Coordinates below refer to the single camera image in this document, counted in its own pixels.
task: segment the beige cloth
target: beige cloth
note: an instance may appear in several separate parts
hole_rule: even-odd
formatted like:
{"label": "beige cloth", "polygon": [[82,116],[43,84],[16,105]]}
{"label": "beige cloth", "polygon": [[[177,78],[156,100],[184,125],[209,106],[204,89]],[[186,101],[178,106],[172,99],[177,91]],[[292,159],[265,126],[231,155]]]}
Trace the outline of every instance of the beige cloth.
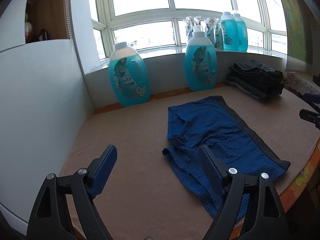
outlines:
{"label": "beige cloth", "polygon": [[[310,157],[320,132],[299,118],[299,110],[311,107],[284,90],[261,103],[235,87],[194,92],[153,100],[88,118],[71,151],[62,175],[73,174],[99,157],[108,144],[118,150],[118,160],[101,195],[94,200],[114,240],[202,239],[212,217],[200,200],[188,191],[171,170],[162,150],[167,141],[168,107],[221,95],[229,107],[283,160],[291,162],[276,181],[286,190]],[[81,230],[68,198],[74,226]]]}

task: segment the folded dark clothing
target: folded dark clothing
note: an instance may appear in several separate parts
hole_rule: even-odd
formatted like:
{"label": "folded dark clothing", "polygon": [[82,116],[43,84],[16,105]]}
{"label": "folded dark clothing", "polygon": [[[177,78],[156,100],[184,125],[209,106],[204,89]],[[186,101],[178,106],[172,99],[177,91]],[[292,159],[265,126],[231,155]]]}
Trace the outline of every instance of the folded dark clothing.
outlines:
{"label": "folded dark clothing", "polygon": [[284,83],[281,82],[274,90],[270,90],[268,93],[264,93],[261,90],[248,84],[246,81],[232,76],[231,73],[226,75],[225,79],[229,85],[237,86],[240,90],[246,92],[249,95],[252,95],[254,98],[258,98],[262,102],[266,102],[274,97],[281,95],[284,88]]}
{"label": "folded dark clothing", "polygon": [[232,76],[246,81],[262,92],[275,90],[283,79],[281,71],[270,68],[254,59],[234,63],[229,69]]}

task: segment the bottle label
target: bottle label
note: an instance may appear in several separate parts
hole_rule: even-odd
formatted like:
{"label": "bottle label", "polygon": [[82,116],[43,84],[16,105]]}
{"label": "bottle label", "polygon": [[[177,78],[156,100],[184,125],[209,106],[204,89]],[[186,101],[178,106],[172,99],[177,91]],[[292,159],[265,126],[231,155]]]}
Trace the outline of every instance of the bottle label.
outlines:
{"label": "bottle label", "polygon": [[127,67],[126,57],[116,63],[113,77],[118,91],[127,98],[142,97],[147,90],[145,86],[140,86],[133,80]]}
{"label": "bottle label", "polygon": [[215,76],[209,70],[207,60],[205,59],[206,46],[199,47],[193,54],[191,61],[192,72],[201,84],[214,82]]}
{"label": "bottle label", "polygon": [[221,41],[216,41],[215,44],[214,44],[214,47],[216,49],[223,49],[223,44]]}
{"label": "bottle label", "polygon": [[221,24],[221,29],[223,32],[223,43],[226,45],[232,45],[233,40],[228,36],[228,32],[227,32],[227,28],[226,28],[226,21],[222,20],[220,24]]}

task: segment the window sill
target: window sill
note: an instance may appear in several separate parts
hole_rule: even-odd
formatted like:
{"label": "window sill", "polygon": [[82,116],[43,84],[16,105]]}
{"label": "window sill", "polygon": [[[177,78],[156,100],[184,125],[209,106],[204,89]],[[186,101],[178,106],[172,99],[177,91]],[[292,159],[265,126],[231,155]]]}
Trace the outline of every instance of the window sill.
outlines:
{"label": "window sill", "polygon": [[[181,47],[167,46],[167,47],[160,47],[160,48],[140,49],[140,50],[138,50],[138,52],[139,52],[139,55],[141,56],[142,59],[165,56],[165,55],[181,54],[181,53],[186,52],[186,45],[183,45]],[[223,53],[223,52],[228,52],[228,51],[216,50],[216,52]],[[268,56],[272,56],[272,57],[287,58],[286,54],[276,52],[276,51],[267,51],[265,49],[258,48],[258,47],[252,47],[252,46],[249,46],[247,52],[237,51],[237,53],[262,54],[262,55],[268,55]],[[88,73],[86,73],[86,75],[89,73],[92,73],[92,72],[109,67],[109,61],[110,61],[110,58],[106,58],[106,59],[102,60],[100,66],[97,66],[93,70],[89,71]]]}

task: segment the white wall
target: white wall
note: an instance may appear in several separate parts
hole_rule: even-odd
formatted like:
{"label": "white wall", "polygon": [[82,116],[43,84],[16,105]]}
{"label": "white wall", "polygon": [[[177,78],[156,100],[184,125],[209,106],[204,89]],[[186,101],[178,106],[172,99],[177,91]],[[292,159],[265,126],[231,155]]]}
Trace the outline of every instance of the white wall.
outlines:
{"label": "white wall", "polygon": [[28,221],[45,176],[59,174],[93,111],[71,40],[1,52],[0,102],[0,203]]}
{"label": "white wall", "polygon": [[0,18],[0,51],[26,44],[26,4],[27,0],[12,0]]}
{"label": "white wall", "polygon": [[73,34],[83,73],[100,65],[93,36],[89,0],[70,0]]}
{"label": "white wall", "polygon": [[[229,66],[237,61],[256,59],[274,69],[285,72],[286,59],[261,54],[217,52],[217,82],[222,82],[229,73]],[[188,87],[184,69],[184,53],[145,58],[149,76],[150,93],[156,94]],[[109,68],[104,68],[84,76],[95,108],[118,102],[110,84]]]}

